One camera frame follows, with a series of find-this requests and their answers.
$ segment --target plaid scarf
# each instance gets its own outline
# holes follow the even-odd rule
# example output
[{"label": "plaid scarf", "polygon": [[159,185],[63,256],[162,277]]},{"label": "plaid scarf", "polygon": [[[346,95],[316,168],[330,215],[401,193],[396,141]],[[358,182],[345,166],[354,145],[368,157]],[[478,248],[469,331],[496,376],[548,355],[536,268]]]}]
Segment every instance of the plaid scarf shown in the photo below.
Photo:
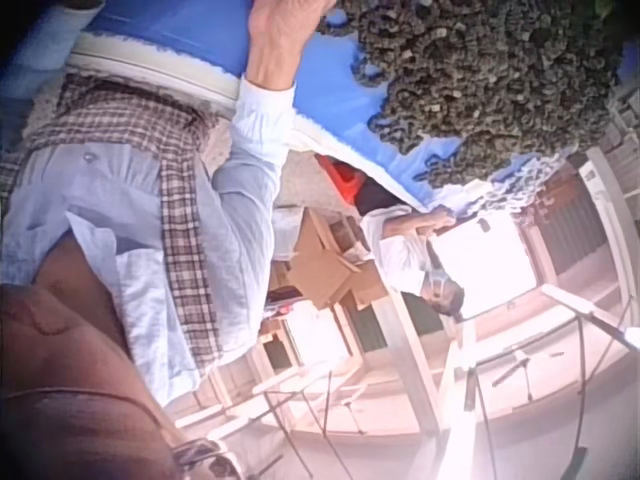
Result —
[{"label": "plaid scarf", "polygon": [[67,75],[54,120],[0,162],[2,216],[34,151],[68,144],[118,143],[160,162],[162,242],[169,287],[196,365],[219,358],[216,313],[199,237],[195,170],[213,118],[142,88]]}]

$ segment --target white shirt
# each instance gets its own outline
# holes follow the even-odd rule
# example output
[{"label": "white shirt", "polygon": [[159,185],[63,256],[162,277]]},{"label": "white shirt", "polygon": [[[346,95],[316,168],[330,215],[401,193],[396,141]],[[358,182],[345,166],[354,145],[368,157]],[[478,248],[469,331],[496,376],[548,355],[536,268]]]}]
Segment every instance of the white shirt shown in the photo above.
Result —
[{"label": "white shirt", "polygon": [[419,296],[425,275],[431,270],[426,238],[415,230],[405,235],[382,238],[387,219],[412,211],[405,205],[374,210],[364,216],[360,227],[385,284],[400,292]]},{"label": "white shirt", "polygon": [[[294,89],[242,80],[230,158],[209,179],[196,166],[200,233],[218,316],[221,364],[256,342],[274,240],[272,205],[293,125]],[[4,219],[2,282],[30,284],[72,230],[110,291],[133,361],[161,405],[197,389],[200,375],[168,287],[161,239],[159,162],[129,145],[62,145],[37,151]]]}]

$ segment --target man in white shirt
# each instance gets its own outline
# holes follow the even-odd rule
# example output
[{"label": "man in white shirt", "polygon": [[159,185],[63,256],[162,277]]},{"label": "man in white shirt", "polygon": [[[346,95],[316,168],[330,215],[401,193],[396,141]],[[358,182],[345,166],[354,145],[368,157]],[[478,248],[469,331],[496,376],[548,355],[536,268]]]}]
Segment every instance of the man in white shirt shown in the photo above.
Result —
[{"label": "man in white shirt", "polygon": [[294,78],[334,3],[254,1],[231,155],[211,179],[202,112],[84,77],[1,159],[7,478],[178,480],[203,457],[208,478],[240,478],[219,446],[176,449],[185,438],[161,407],[257,341]]},{"label": "man in white shirt", "polygon": [[360,227],[387,286],[422,297],[442,315],[456,317],[464,290],[447,273],[433,268],[428,238],[439,228],[455,225],[445,208],[416,212],[368,177],[355,198]]}]

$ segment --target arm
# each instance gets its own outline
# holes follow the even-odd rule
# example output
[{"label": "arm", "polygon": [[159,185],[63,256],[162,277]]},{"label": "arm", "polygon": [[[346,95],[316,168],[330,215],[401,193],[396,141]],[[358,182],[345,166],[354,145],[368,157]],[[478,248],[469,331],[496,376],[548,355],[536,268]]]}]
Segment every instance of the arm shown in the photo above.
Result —
[{"label": "arm", "polygon": [[433,230],[450,226],[455,223],[446,209],[437,208],[430,213],[411,212],[385,220],[382,227],[382,238],[405,235],[421,229],[421,234],[429,235]]},{"label": "arm", "polygon": [[255,271],[265,276],[273,251],[271,211],[293,126],[295,74],[306,42],[334,3],[256,0],[249,18],[249,60],[231,125],[231,156],[212,185]]}]

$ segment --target hand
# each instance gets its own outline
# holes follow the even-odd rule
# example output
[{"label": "hand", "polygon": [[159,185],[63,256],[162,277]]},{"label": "hand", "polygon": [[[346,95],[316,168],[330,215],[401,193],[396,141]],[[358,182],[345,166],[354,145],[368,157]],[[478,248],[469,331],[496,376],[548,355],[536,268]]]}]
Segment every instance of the hand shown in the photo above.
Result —
[{"label": "hand", "polygon": [[246,79],[266,90],[288,90],[302,51],[335,0],[255,0],[249,16]]},{"label": "hand", "polygon": [[444,205],[440,205],[439,207],[433,209],[431,214],[434,216],[436,223],[438,225],[437,228],[443,227],[451,227],[456,224],[456,215],[452,210],[448,209]]},{"label": "hand", "polygon": [[251,41],[302,52],[336,0],[255,0],[249,16]]}]

